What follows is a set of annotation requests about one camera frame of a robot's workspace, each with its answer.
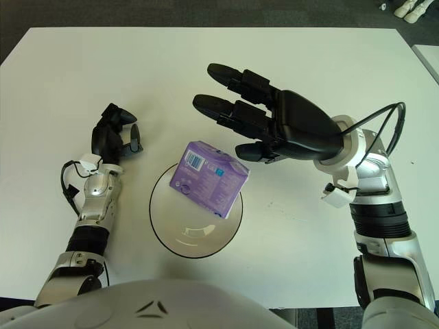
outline purple package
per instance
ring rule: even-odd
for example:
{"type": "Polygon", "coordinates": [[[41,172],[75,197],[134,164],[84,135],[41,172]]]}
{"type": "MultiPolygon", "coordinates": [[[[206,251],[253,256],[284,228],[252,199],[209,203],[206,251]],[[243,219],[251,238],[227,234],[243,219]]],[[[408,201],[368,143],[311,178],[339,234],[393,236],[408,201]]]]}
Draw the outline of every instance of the purple package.
{"type": "Polygon", "coordinates": [[[227,218],[250,171],[202,141],[190,142],[169,185],[203,208],[227,218]]]}

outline black wire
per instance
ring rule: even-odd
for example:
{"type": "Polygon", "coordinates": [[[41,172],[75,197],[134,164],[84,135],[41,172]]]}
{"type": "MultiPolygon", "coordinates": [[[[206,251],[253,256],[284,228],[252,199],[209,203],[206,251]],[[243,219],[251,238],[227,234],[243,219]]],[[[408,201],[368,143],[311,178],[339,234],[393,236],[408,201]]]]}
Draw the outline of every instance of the black wire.
{"type": "Polygon", "coordinates": [[[108,277],[108,270],[107,270],[107,264],[104,262],[104,267],[105,267],[105,274],[107,276],[107,287],[110,286],[110,278],[108,277]]]}
{"type": "Polygon", "coordinates": [[[404,122],[405,122],[405,103],[401,102],[398,103],[398,121],[396,122],[395,125],[395,131],[393,133],[392,140],[390,141],[389,146],[385,151],[388,156],[393,152],[394,148],[396,147],[396,144],[398,144],[399,142],[399,138],[401,137],[404,128],[404,122]]]}
{"type": "Polygon", "coordinates": [[[81,178],[89,178],[91,176],[91,174],[87,175],[87,176],[83,176],[80,174],[78,167],[76,166],[77,163],[80,163],[79,161],[73,161],[73,165],[75,166],[76,169],[76,173],[78,174],[78,176],[80,176],[81,178]]]}
{"type": "Polygon", "coordinates": [[[380,137],[381,133],[384,131],[385,125],[387,125],[387,122],[390,120],[390,117],[392,116],[393,112],[396,110],[396,107],[393,108],[389,114],[387,114],[387,117],[384,119],[383,124],[381,125],[381,127],[379,128],[379,131],[377,133],[377,135],[375,136],[372,144],[370,144],[370,147],[368,148],[368,150],[366,151],[366,153],[364,154],[363,158],[361,159],[360,162],[358,162],[358,164],[355,166],[355,168],[358,168],[360,166],[361,163],[363,163],[363,161],[368,157],[370,150],[374,147],[375,143],[378,141],[378,138],[380,137]]]}
{"type": "Polygon", "coordinates": [[[76,208],[75,202],[73,201],[73,198],[69,197],[69,191],[67,190],[66,184],[64,183],[64,172],[67,168],[69,168],[71,165],[74,164],[74,161],[70,160],[61,168],[61,188],[62,188],[62,194],[64,194],[65,198],[67,199],[67,202],[70,204],[70,207],[72,207],[73,211],[77,216],[80,215],[79,210],[76,208]]]}
{"type": "Polygon", "coordinates": [[[387,112],[391,109],[395,109],[400,103],[395,103],[395,104],[390,104],[385,106],[384,108],[372,113],[371,115],[369,115],[368,117],[364,118],[361,121],[358,121],[356,124],[350,126],[349,128],[346,128],[345,130],[343,130],[342,132],[340,132],[340,135],[346,135],[352,131],[354,131],[355,129],[361,127],[363,124],[369,122],[372,119],[375,119],[377,116],[383,114],[384,112],[387,112]]]}

